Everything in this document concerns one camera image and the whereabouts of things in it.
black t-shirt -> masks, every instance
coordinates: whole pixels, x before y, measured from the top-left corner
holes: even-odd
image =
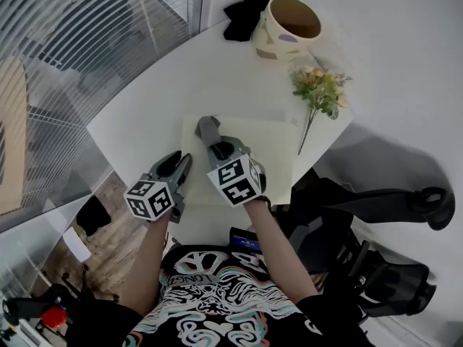
[[[124,307],[107,316],[105,346],[371,346],[355,305],[327,296],[294,305],[252,253],[178,247],[164,257],[159,280],[158,306],[145,318]]]

cutting board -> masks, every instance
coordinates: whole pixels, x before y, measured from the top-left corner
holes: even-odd
[[[228,205],[207,177],[212,170],[205,146],[195,135],[201,116],[187,115],[183,120],[182,152],[193,156],[190,175],[182,187],[185,202],[191,205]],[[266,169],[265,195],[272,205],[291,200],[292,167],[296,156],[296,133],[291,124],[256,119],[217,117],[223,136],[237,137],[251,148],[251,156]]]

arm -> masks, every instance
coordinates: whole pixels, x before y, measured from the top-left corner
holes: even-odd
[[[252,200],[244,206],[258,235],[272,281],[294,304],[306,297],[317,295],[317,289],[309,273],[281,232],[266,204],[263,201]]]
[[[149,225],[137,257],[124,279],[121,304],[146,316],[156,306],[164,239],[170,212]]]

flower stem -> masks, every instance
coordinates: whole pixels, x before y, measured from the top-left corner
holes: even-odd
[[[307,126],[305,128],[304,138],[302,139],[302,143],[301,143],[301,146],[299,148],[299,152],[297,152],[297,155],[301,154],[302,147],[304,147],[305,138],[307,137],[307,133],[309,132],[310,125],[312,124],[313,119],[315,118],[317,113],[318,113],[318,109],[317,110],[314,110],[314,109],[309,110],[309,117],[308,117],[308,120],[307,120]]]

ceramic pot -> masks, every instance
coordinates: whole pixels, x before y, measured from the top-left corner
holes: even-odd
[[[251,37],[261,58],[290,61],[320,37],[317,14],[301,0],[270,0]]]

